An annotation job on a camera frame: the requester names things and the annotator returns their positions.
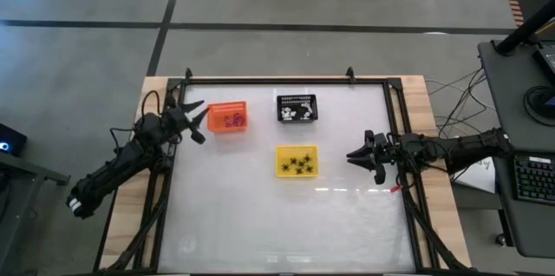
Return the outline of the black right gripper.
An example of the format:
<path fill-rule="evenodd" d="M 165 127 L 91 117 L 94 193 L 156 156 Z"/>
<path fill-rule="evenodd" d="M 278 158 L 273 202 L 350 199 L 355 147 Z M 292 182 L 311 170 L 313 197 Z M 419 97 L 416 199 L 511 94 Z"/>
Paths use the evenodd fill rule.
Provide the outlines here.
<path fill-rule="evenodd" d="M 399 146 L 391 142 L 384 133 L 364 132 L 364 146 L 346 154 L 348 163 L 377 173 L 385 172 L 385 164 L 393 165 L 400 156 Z"/>

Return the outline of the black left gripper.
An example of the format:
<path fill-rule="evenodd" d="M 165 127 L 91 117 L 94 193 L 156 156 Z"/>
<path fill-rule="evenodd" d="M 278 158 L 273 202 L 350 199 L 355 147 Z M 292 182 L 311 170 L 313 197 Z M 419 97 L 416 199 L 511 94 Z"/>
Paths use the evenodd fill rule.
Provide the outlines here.
<path fill-rule="evenodd" d="M 161 113 L 161 119 L 164 127 L 174 135 L 181 135 L 185 130 L 192 130 L 193 127 L 198 128 L 209 112 L 209 108 L 205 108 L 191 120 L 186 116 L 191 111 L 201 106 L 205 101 L 197 101 L 190 103 L 179 103 L 173 95 L 165 97 L 165 107 Z"/>

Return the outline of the orange plastic basket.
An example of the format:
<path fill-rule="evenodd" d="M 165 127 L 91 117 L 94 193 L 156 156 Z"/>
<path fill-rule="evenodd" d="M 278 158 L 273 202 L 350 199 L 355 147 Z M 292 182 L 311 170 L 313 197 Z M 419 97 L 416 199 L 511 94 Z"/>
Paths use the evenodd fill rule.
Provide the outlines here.
<path fill-rule="evenodd" d="M 246 102 L 221 102 L 212 103 L 208 105 L 208 119 L 207 128 L 215 134 L 232 133 L 238 131 L 244 131 L 248 127 L 248 112 Z M 244 117 L 245 125 L 243 127 L 225 127 L 226 121 L 224 121 L 225 115 L 238 114 Z"/>

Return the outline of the yellow plastic basket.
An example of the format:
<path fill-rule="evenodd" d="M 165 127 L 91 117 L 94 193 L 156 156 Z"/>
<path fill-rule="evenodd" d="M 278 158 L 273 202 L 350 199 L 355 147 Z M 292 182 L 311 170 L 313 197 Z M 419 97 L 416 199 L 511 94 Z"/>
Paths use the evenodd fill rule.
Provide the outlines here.
<path fill-rule="evenodd" d="M 303 161 L 305 155 L 311 157 L 311 161 L 305 161 L 304 166 L 301 168 L 304 173 L 301 175 L 296 175 L 296 169 L 300 168 L 297 164 L 291 165 L 290 158 L 297 158 L 297 162 Z M 289 171 L 282 171 L 281 166 L 283 164 L 289 164 Z M 306 166 L 311 165 L 314 170 L 312 173 L 306 171 Z M 275 172 L 276 176 L 279 178 L 310 178 L 318 177 L 319 166 L 318 166 L 318 147 L 316 145 L 290 145 L 290 146 L 278 146 L 276 148 L 276 160 L 275 160 Z"/>

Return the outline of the black plastic basket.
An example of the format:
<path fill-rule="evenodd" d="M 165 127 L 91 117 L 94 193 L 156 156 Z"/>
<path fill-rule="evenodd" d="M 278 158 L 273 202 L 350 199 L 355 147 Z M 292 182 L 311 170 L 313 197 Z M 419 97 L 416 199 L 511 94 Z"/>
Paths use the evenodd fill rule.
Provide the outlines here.
<path fill-rule="evenodd" d="M 309 102 L 310 106 L 313 110 L 313 113 L 310 118 L 307 120 L 301 120 L 303 114 L 305 114 L 308 110 L 307 108 L 303 107 L 302 104 L 305 102 Z M 290 108 L 294 112 L 297 112 L 297 116 L 295 118 L 291 118 L 288 115 L 287 119 L 283 119 L 281 116 L 282 108 Z M 317 97 L 313 94 L 308 95 L 278 95 L 277 96 L 277 120 L 282 123 L 305 123 L 305 122 L 313 122 L 318 119 L 317 113 Z"/>

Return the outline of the white paper sheet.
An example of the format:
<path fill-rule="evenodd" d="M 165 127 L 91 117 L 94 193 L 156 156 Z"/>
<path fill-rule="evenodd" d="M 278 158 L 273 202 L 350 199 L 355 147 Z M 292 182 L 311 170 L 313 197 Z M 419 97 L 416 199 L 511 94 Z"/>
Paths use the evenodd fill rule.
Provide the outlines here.
<path fill-rule="evenodd" d="M 496 170 L 493 158 L 487 157 L 454 174 L 453 181 L 490 194 L 496 193 Z"/>

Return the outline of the grey side desk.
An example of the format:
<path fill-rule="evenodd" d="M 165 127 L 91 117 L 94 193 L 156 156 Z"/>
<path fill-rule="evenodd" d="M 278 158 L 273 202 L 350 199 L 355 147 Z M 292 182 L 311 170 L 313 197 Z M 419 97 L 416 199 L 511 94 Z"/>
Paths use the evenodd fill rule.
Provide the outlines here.
<path fill-rule="evenodd" d="M 529 116 L 524 96 L 550 80 L 533 59 L 535 48 L 519 46 L 510 56 L 495 51 L 493 43 L 479 43 L 478 53 L 493 98 L 501 128 L 508 134 L 515 153 L 545 158 L 555 163 L 555 127 L 547 127 Z M 495 158 L 499 198 L 508 225 L 507 233 L 519 254 L 555 259 L 555 205 L 518 200 L 513 158 Z"/>

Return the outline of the grey metal table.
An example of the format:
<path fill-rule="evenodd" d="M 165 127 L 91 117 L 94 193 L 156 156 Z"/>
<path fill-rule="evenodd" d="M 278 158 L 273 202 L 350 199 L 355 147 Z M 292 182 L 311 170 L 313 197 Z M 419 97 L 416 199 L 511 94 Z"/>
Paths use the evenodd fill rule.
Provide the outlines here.
<path fill-rule="evenodd" d="M 0 174 L 6 179 L 0 190 L 0 276 L 7 276 L 42 184 L 67 186 L 70 177 L 5 153 L 0 153 Z"/>

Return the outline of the black backlit keyboard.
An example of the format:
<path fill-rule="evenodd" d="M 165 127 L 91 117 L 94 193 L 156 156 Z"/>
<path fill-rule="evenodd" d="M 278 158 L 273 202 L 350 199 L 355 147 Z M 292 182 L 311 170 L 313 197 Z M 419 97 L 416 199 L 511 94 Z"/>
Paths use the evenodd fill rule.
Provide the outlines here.
<path fill-rule="evenodd" d="M 515 155 L 513 185 L 517 200 L 555 206 L 555 160 Z"/>

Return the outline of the black round headphones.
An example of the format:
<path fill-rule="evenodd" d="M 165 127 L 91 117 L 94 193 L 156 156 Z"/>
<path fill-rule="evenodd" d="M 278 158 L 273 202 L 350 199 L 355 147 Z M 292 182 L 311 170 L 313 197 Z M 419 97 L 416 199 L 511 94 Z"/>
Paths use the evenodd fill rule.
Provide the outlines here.
<path fill-rule="evenodd" d="M 555 127 L 555 88 L 534 86 L 523 96 L 526 113 L 536 122 Z"/>

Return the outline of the black computer box with light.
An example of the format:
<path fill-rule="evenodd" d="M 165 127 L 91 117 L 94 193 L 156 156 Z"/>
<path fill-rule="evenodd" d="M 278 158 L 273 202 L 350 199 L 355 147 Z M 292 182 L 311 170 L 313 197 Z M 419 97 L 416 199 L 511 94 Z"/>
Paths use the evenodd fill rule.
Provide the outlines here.
<path fill-rule="evenodd" d="M 26 135 L 0 123 L 0 152 L 20 157 L 27 140 Z"/>

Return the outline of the black pole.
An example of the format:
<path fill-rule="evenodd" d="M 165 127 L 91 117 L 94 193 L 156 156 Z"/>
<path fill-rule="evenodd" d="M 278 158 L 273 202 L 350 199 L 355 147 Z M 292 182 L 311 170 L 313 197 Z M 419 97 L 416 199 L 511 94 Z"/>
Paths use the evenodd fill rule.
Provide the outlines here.
<path fill-rule="evenodd" d="M 543 28 L 554 17 L 555 0 L 550 0 L 503 41 L 499 43 L 493 42 L 495 51 L 503 56 L 511 55 L 517 46 Z"/>

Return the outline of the black laptop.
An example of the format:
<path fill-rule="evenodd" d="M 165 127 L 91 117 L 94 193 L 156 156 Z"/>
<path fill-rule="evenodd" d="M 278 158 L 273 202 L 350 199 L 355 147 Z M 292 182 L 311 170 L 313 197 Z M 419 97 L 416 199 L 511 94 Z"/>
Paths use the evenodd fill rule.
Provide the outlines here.
<path fill-rule="evenodd" d="M 549 83 L 555 87 L 555 45 L 539 44 L 533 54 Z"/>

